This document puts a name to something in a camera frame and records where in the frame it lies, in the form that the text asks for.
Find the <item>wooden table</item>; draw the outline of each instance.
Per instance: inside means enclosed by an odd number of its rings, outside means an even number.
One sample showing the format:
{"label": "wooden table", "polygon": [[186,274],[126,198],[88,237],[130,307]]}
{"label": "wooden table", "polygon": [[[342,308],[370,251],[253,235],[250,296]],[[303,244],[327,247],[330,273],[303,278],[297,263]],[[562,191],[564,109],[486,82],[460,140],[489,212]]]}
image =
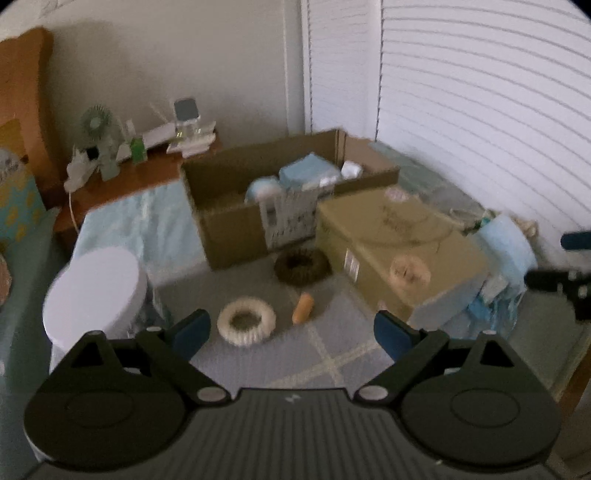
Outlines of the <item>wooden table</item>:
{"label": "wooden table", "polygon": [[[200,158],[222,149],[222,142],[216,137],[209,151],[192,158]],[[92,174],[88,182],[72,194],[74,219],[80,228],[86,214],[101,205],[114,202],[127,195],[146,190],[179,178],[178,166],[183,161],[180,153],[168,155],[166,146],[148,152],[148,160],[134,165],[126,160],[120,165],[121,171],[114,179],[102,181],[100,172]],[[72,252],[77,234],[72,223],[70,207],[66,202],[56,219],[53,231],[64,247]]]}

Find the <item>closed cardboard box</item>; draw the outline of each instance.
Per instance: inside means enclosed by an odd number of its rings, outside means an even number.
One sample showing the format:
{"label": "closed cardboard box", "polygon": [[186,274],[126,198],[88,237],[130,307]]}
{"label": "closed cardboard box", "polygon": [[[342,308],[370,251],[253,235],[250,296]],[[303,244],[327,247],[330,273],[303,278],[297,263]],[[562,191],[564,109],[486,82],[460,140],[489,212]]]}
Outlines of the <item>closed cardboard box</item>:
{"label": "closed cardboard box", "polygon": [[[277,175],[281,167],[316,153],[339,168],[345,160],[363,167],[363,176],[322,189],[292,192],[260,203],[244,203],[250,183]],[[289,137],[272,143],[231,148],[181,165],[183,181],[203,249],[211,268],[254,260],[314,235],[319,198],[394,184],[398,167],[341,130]]]}
{"label": "closed cardboard box", "polygon": [[375,310],[437,329],[478,294],[488,263],[452,223],[399,187],[319,205],[316,245]]}

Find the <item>white cable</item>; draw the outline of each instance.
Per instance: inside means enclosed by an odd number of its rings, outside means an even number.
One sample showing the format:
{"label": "white cable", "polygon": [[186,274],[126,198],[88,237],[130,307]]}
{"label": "white cable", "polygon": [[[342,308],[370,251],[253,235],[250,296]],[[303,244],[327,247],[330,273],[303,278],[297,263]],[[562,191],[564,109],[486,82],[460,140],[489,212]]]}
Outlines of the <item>white cable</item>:
{"label": "white cable", "polygon": [[78,225],[76,225],[76,219],[74,218],[74,210],[72,210],[72,194],[68,194],[69,197],[69,205],[70,205],[70,217],[72,217],[72,224],[74,225],[74,230],[76,230],[76,235],[80,235],[80,230],[78,230]]}
{"label": "white cable", "polygon": [[[232,320],[240,313],[250,313],[260,321],[248,330],[238,330]],[[275,311],[268,303],[254,297],[241,297],[224,307],[217,318],[217,329],[227,342],[236,346],[251,346],[271,335],[275,330],[275,320]]]}

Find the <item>orange object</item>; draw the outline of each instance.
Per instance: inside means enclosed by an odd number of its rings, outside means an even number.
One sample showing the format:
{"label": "orange object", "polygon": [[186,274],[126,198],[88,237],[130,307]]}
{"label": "orange object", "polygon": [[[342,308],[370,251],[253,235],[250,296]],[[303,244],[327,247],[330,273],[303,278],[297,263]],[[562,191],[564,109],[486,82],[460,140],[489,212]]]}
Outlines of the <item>orange object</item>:
{"label": "orange object", "polygon": [[312,313],[312,309],[314,308],[314,298],[309,293],[303,293],[300,296],[300,300],[298,301],[297,305],[295,306],[294,314],[291,320],[293,321],[294,325],[299,325],[300,323],[305,323],[310,318],[310,313]]}

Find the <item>bed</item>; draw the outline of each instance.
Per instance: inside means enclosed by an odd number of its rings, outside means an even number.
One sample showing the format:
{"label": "bed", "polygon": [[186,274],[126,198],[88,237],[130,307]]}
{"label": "bed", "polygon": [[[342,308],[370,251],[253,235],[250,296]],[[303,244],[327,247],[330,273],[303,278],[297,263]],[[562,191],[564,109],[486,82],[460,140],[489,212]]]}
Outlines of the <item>bed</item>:
{"label": "bed", "polygon": [[[63,203],[66,172],[43,94],[52,42],[49,31],[36,28],[0,43],[0,147],[16,154],[27,172],[18,187],[0,184],[0,250],[12,276],[0,306],[0,480],[22,478],[36,463],[22,417],[49,372],[43,301],[66,264],[53,236],[58,210],[46,211]],[[20,196],[18,208],[11,204],[13,195]],[[9,210],[10,227],[1,215],[6,208],[17,213]]]}

